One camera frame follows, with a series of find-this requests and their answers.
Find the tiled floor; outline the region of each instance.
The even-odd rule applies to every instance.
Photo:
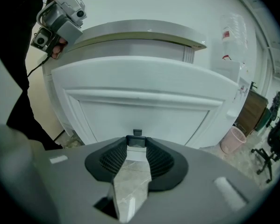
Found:
[[[262,167],[263,159],[258,154],[251,153],[252,148],[263,148],[270,154],[270,147],[266,142],[270,129],[264,128],[262,131],[253,132],[247,138],[247,142],[240,146],[231,154],[225,154],[220,145],[202,148],[202,150],[212,153],[213,155],[223,159],[230,165],[237,168],[248,178],[254,180],[260,189],[265,189],[278,180],[280,175],[280,161],[273,162],[273,182],[269,184],[266,180],[269,178],[268,170],[265,169],[260,175],[256,171]],[[83,145],[80,139],[74,135],[68,137],[66,133],[62,134],[58,139],[65,148],[71,148]],[[120,212],[120,221],[125,223],[129,221],[134,213],[141,207],[147,198],[148,183],[151,180],[148,162],[138,162],[126,160],[114,179],[116,199]]]

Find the hand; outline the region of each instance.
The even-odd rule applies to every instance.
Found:
[[[64,47],[67,45],[67,41],[64,39],[64,38],[60,38],[59,40],[59,45],[55,46],[53,49],[52,49],[52,54],[51,54],[51,57],[53,59],[57,59],[57,57],[59,56],[59,54],[62,52],[62,50],[64,49]]]

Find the camera lens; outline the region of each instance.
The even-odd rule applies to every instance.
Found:
[[[43,38],[38,38],[37,43],[39,45],[43,44],[44,43],[44,39]]]
[[[76,13],[76,15],[77,15],[78,17],[82,17],[82,16],[84,15],[84,12],[83,12],[83,11],[78,11],[78,13]]]

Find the white sticker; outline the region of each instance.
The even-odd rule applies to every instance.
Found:
[[[55,157],[55,158],[51,158],[51,159],[50,159],[50,162],[51,162],[52,164],[55,164],[55,163],[58,163],[58,162],[65,161],[65,160],[67,160],[67,159],[68,159],[67,156],[62,155],[62,156],[58,156],[58,157]]]

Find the wooden cabinet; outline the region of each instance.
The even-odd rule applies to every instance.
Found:
[[[236,119],[237,127],[247,137],[259,122],[268,101],[265,97],[250,90],[246,102]]]

